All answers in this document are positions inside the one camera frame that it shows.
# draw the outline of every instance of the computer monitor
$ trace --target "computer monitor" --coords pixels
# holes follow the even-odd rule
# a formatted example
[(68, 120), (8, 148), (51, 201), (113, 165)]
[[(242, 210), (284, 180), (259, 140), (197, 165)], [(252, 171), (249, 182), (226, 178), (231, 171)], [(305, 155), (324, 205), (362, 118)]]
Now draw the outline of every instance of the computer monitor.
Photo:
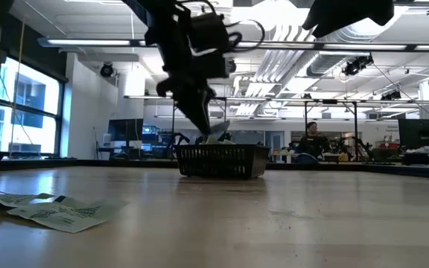
[(399, 119), (400, 145), (409, 149), (429, 146), (429, 119)]
[(109, 133), (113, 141), (141, 141), (143, 119), (109, 121)]

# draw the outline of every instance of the person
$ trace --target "person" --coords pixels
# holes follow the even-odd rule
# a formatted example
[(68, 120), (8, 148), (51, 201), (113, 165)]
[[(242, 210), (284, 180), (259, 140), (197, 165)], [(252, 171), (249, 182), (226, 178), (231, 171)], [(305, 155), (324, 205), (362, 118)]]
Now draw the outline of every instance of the person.
[(317, 131), (317, 123), (311, 122), (307, 124), (308, 134), (301, 138), (301, 142), (297, 147), (300, 153), (307, 153), (318, 159), (323, 152), (331, 150), (328, 139)]

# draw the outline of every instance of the paper sheet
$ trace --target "paper sheet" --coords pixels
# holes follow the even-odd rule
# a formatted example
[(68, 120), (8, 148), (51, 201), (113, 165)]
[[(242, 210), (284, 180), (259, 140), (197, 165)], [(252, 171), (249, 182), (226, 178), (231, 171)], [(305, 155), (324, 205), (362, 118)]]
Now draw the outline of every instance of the paper sheet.
[(48, 199), (54, 197), (50, 194), (7, 194), (0, 191), (0, 204), (11, 207), (11, 208), (17, 208), (22, 205), (30, 204), (32, 200), (35, 199)]
[(104, 200), (87, 205), (61, 196), (54, 202), (30, 204), (7, 213), (59, 231), (76, 233), (107, 221), (126, 204), (120, 200)]

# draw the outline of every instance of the wire basket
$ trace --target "wire basket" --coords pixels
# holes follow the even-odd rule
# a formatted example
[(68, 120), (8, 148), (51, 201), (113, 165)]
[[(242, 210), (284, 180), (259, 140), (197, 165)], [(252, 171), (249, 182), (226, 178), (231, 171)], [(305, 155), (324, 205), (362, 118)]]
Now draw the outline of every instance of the wire basket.
[(185, 176), (256, 178), (266, 170), (269, 147), (260, 145), (179, 145), (179, 171)]

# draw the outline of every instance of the table surface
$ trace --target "table surface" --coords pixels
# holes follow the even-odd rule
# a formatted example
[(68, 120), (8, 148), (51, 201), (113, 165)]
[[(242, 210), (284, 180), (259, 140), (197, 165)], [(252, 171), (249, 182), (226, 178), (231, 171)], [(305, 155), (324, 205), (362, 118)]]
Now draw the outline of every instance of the table surface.
[(0, 267), (429, 267), (429, 179), (267, 171), (68, 167), (0, 173), (0, 191), (130, 204), (77, 234), (0, 209)]

